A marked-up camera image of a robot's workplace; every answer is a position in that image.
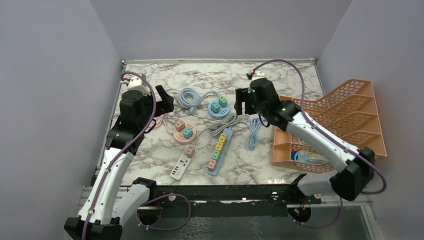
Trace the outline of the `pink charger plug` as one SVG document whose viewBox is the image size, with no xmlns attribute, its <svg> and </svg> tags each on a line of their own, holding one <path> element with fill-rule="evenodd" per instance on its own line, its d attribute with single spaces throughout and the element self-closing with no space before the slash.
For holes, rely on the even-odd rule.
<svg viewBox="0 0 424 240">
<path fill-rule="evenodd" d="M 183 120 L 178 120 L 178 121 L 175 123 L 175 130 L 176 130 L 177 132 L 181 132 L 181 131 L 183 131 L 185 128 L 186 128 L 186 124 L 185 124 L 185 122 L 184 122 Z"/>
</svg>

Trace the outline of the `teal charger plug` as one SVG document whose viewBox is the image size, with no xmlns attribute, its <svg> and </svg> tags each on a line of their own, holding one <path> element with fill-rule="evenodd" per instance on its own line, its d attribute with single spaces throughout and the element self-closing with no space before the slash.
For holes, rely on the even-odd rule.
<svg viewBox="0 0 424 240">
<path fill-rule="evenodd" d="M 210 110 L 213 113 L 215 113 L 215 114 L 219 113 L 220 112 L 220 108 L 221 108 L 221 105 L 218 102 L 216 102 L 216 101 L 211 102 L 211 104 L 210 104 Z"/>
<path fill-rule="evenodd" d="M 182 133 L 185 139 L 189 139 L 193 136 L 194 131 L 192 127 L 187 127 Z"/>
</svg>

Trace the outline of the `green charger plug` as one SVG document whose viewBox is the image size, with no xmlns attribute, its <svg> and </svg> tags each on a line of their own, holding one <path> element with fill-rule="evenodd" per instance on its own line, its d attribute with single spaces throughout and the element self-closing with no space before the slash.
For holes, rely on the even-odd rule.
<svg viewBox="0 0 424 240">
<path fill-rule="evenodd" d="M 227 100 L 227 98 L 226 98 L 226 97 L 224 97 L 224 96 L 220 96 L 220 97 L 218 98 L 218 104 L 219 104 L 222 108 L 225 108 L 225 107 L 228 105 L 228 100 Z"/>
</svg>

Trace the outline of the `pink charger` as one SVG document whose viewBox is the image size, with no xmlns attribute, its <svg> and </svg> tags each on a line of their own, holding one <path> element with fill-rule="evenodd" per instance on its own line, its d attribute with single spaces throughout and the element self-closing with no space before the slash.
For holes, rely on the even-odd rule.
<svg viewBox="0 0 424 240">
<path fill-rule="evenodd" d="M 215 159 L 211 159 L 207 165 L 207 169 L 211 172 L 213 172 L 215 170 L 217 161 Z"/>
<path fill-rule="evenodd" d="M 194 146 L 194 145 L 192 145 L 192 144 L 190 144 L 190 145 L 188 145 L 188 146 L 186 147 L 186 149 L 185 149 L 185 155 L 186 155 L 188 158 L 192 158 L 192 157 L 193 157 L 193 155 L 195 154 L 195 151 L 196 151 L 195 146 Z"/>
</svg>

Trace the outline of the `yellow charger plug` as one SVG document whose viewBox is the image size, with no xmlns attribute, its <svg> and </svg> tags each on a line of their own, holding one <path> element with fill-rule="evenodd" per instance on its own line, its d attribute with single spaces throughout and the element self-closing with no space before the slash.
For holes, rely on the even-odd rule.
<svg viewBox="0 0 424 240">
<path fill-rule="evenodd" d="M 226 138 L 227 138 L 227 135 L 225 133 L 221 133 L 219 138 L 218 138 L 218 141 L 221 142 L 221 143 L 225 143 Z"/>
</svg>

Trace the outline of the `yellow charger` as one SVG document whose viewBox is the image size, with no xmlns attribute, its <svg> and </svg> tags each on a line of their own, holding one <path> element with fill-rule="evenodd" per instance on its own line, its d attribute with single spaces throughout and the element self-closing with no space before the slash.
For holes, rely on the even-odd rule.
<svg viewBox="0 0 424 240">
<path fill-rule="evenodd" d="M 215 150 L 216 150 L 216 151 L 218 151 L 218 152 L 221 152 L 221 151 L 222 151 L 222 149 L 223 149 L 223 147 L 224 147 L 224 143 L 223 143 L 223 142 L 218 141 L 218 142 L 216 143 Z"/>
</svg>

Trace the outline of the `green charger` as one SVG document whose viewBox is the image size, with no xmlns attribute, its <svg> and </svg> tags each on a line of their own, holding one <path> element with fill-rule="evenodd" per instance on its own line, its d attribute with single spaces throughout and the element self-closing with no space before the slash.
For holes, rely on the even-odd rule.
<svg viewBox="0 0 424 240">
<path fill-rule="evenodd" d="M 220 154 L 221 152 L 214 150 L 212 153 L 211 159 L 217 161 L 220 157 Z"/>
</svg>

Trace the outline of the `pink charger front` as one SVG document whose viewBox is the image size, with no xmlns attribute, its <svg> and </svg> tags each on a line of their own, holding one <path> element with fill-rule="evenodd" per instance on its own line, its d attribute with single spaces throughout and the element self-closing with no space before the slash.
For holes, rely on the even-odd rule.
<svg viewBox="0 0 424 240">
<path fill-rule="evenodd" d="M 215 170 L 217 161 L 215 159 L 211 159 L 207 165 L 207 169 L 211 172 L 213 172 Z"/>
</svg>

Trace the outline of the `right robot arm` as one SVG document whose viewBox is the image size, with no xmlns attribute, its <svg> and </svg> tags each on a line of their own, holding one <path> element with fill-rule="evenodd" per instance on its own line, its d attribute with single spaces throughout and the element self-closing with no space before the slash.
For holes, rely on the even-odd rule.
<svg viewBox="0 0 424 240">
<path fill-rule="evenodd" d="M 333 167 L 334 174 L 301 176 L 290 184 L 289 199 L 300 204 L 315 194 L 337 194 L 353 201 L 373 179 L 375 154 L 372 149 L 347 143 L 323 128 L 292 100 L 282 100 L 267 78 L 253 80 L 247 88 L 235 90 L 237 115 L 257 114 L 283 132 L 290 133 L 321 154 Z"/>
</svg>

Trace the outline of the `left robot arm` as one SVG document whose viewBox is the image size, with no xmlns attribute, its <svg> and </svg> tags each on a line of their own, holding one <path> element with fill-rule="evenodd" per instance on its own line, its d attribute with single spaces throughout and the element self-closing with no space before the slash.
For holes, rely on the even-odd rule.
<svg viewBox="0 0 424 240">
<path fill-rule="evenodd" d="M 123 226 L 141 205 L 152 205 L 157 191 L 137 183 L 116 201 L 123 177 L 155 117 L 174 110 L 174 98 L 162 85 L 151 91 L 128 90 L 119 102 L 120 114 L 105 142 L 102 165 L 92 190 L 76 217 L 69 217 L 64 230 L 73 240 L 119 240 Z"/>
</svg>

